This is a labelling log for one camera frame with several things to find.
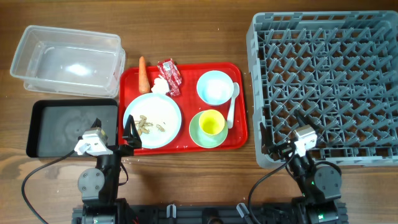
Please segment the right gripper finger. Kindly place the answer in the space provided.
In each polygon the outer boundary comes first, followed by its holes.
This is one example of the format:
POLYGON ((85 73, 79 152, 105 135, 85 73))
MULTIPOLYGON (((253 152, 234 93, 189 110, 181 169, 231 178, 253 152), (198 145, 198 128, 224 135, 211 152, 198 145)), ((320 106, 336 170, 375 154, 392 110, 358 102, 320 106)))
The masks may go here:
POLYGON ((261 148, 270 149, 271 148, 271 134, 264 126, 264 123, 259 124, 261 130, 261 148))
POLYGON ((294 115, 300 127, 309 125, 317 132, 317 125, 308 116, 304 116, 299 110, 296 110, 294 115))

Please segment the large white plate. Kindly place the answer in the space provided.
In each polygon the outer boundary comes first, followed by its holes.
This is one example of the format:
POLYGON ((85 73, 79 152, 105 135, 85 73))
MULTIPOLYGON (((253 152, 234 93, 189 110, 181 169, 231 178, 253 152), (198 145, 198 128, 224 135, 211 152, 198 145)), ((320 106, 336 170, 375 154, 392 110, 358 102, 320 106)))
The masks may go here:
POLYGON ((182 114, 173 99, 157 93, 146 93, 134 99, 126 108, 123 116, 123 127, 126 127, 131 115, 136 127, 142 116, 146 117, 144 127, 148 133, 142 133, 142 147, 157 149, 171 143, 180 131, 182 114))

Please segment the orange carrot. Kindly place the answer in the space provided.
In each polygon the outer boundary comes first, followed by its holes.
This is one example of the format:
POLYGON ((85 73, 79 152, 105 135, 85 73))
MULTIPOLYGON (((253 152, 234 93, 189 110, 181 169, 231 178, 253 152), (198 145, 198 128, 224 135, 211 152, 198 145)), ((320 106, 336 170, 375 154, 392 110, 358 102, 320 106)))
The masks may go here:
POLYGON ((141 94, 150 92, 150 84, 146 72, 146 60, 143 56, 139 59, 139 92, 141 94))

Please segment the white tissue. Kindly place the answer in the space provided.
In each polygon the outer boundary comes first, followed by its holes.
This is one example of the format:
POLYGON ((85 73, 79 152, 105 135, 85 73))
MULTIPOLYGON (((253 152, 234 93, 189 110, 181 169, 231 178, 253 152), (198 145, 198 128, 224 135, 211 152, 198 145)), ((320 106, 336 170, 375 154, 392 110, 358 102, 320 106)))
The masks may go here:
POLYGON ((164 78, 160 78, 160 77, 156 78, 154 80, 154 85, 151 88, 151 91, 153 93, 166 95, 170 91, 169 84, 168 84, 167 80, 164 78))

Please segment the yellow cup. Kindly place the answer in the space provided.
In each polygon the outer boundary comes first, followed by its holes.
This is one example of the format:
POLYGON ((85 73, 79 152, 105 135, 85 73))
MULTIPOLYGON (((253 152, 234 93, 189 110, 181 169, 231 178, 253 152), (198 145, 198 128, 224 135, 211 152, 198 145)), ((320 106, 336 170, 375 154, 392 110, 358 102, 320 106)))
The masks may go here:
POLYGON ((225 119, 217 110, 205 110, 199 117, 199 125, 206 135, 215 136, 224 129, 225 119))

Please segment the white plastic spoon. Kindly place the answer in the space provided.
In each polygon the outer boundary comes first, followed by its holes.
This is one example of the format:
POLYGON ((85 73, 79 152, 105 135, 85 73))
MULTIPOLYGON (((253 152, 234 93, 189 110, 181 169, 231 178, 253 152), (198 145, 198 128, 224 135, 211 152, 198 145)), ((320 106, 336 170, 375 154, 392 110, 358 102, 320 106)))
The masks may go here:
POLYGON ((228 129, 231 129, 233 127, 234 124, 234 109, 235 109, 235 101, 236 98, 238 97, 239 93, 240 93, 240 87, 239 84, 237 82, 233 83, 233 94, 231 96, 231 103, 230 103, 230 107, 229 107, 229 111, 228 111, 228 115, 227 115, 227 126, 228 129))

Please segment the green saucer bowl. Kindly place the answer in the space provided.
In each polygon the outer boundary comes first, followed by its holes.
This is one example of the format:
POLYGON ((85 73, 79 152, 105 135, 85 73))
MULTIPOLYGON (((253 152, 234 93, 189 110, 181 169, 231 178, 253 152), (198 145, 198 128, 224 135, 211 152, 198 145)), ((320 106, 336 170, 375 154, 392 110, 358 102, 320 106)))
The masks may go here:
POLYGON ((190 137, 191 137, 192 141, 200 147, 215 148, 215 147, 221 145, 227 138, 227 135, 228 135, 227 122, 225 120, 225 127, 220 134, 217 134, 215 136, 206 135, 200 129, 200 125, 199 125, 199 117, 202 114, 202 112, 204 112, 204 111, 197 113, 192 118, 192 120, 189 124, 190 137))

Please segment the light blue bowl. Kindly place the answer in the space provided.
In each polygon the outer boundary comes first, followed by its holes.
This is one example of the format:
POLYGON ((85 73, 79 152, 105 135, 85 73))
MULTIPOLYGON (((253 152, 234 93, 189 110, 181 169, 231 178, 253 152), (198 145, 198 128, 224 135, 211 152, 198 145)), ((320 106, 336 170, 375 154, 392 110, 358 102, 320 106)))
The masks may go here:
POLYGON ((211 106, 226 103, 232 97, 233 90, 230 76, 219 70, 205 72, 197 81, 198 96, 211 106))

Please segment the red snack wrapper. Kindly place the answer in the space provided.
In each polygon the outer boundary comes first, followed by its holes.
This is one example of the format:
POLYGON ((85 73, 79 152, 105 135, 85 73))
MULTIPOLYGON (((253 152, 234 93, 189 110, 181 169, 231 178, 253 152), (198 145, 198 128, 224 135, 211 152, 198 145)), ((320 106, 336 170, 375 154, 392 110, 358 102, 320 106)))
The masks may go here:
POLYGON ((180 85, 182 84, 182 76, 172 58, 158 62, 157 67, 160 75, 167 80, 170 88, 171 96, 179 96, 180 85))

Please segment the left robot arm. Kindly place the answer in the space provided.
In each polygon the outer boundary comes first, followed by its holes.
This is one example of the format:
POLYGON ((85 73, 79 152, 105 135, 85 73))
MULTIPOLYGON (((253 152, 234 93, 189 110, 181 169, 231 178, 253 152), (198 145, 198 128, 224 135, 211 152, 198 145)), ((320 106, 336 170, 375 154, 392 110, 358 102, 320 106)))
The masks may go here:
POLYGON ((118 198, 120 172, 126 168, 121 158, 133 156, 142 146, 133 116, 128 116, 122 145, 108 145, 108 137, 96 119, 90 129, 78 138, 74 151, 96 158, 96 166, 81 173, 78 189, 83 208, 75 208, 72 223, 139 223, 138 216, 125 198, 118 198))

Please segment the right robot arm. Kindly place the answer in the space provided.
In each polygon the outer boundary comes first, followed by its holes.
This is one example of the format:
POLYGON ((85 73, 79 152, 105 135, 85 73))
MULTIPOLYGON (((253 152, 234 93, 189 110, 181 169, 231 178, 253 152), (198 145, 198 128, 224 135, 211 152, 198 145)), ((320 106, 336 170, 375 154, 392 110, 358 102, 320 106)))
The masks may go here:
POLYGON ((338 223, 341 221, 338 210, 341 169, 331 162, 314 162, 310 150, 317 145, 320 128, 301 112, 295 111, 294 115, 298 128, 294 130, 294 137, 283 144, 274 144, 271 131, 263 123, 259 125, 261 152, 284 161, 261 181, 286 169, 302 193, 292 199, 287 219, 295 223, 338 223))

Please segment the peanut shell scraps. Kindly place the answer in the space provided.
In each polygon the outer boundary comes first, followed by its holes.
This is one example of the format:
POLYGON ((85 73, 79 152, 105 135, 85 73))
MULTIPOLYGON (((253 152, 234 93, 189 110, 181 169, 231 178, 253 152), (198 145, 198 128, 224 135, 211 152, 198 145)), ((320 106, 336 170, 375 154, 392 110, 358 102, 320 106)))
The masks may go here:
POLYGON ((165 132, 165 128, 163 126, 159 123, 148 121, 147 117, 144 115, 140 115, 139 119, 135 121, 134 124, 139 135, 150 134, 154 131, 160 131, 162 133, 165 132))

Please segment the black plastic tray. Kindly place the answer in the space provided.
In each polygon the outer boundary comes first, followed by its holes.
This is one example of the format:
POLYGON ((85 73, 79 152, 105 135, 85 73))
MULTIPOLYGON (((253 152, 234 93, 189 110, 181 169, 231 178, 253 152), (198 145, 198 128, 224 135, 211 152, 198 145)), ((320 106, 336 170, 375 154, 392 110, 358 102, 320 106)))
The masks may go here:
POLYGON ((95 119, 117 143, 118 103, 114 99, 40 100, 32 108, 26 154, 29 157, 62 157, 72 151, 78 138, 95 119))

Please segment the red serving tray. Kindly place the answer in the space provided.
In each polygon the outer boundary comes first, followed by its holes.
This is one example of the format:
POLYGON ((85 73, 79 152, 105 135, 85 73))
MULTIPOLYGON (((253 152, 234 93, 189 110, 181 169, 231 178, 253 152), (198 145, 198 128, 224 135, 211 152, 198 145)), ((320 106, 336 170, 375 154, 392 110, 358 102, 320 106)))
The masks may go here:
MULTIPOLYGON (((216 150, 238 149, 242 147, 248 139, 248 125, 246 119, 246 108, 243 92, 242 76, 239 68, 233 63, 199 63, 177 66, 181 76, 182 85, 180 86, 181 95, 174 98, 182 112, 182 127, 176 138, 168 145, 159 149, 136 149, 134 154, 137 156, 148 156, 154 154, 170 154, 183 152, 200 152, 205 148, 197 146, 191 139, 188 132, 188 125, 191 119, 203 110, 211 109, 197 94, 196 85, 199 77, 211 70, 218 70, 230 76, 233 82, 239 84, 239 95, 235 100, 234 124, 228 130, 225 141, 215 147, 216 150)), ((118 143, 125 144, 123 135, 123 116, 127 106, 140 96, 138 90, 137 67, 129 68, 123 72, 119 81, 119 121, 118 121, 118 143)))

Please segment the clear plastic storage bin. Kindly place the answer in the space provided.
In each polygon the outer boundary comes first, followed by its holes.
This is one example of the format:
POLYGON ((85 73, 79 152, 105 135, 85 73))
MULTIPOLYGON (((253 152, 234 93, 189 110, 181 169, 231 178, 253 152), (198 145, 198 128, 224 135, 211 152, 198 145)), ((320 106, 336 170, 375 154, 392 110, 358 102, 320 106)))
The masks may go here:
POLYGON ((116 34, 28 26, 10 74, 29 91, 114 98, 126 53, 116 34))

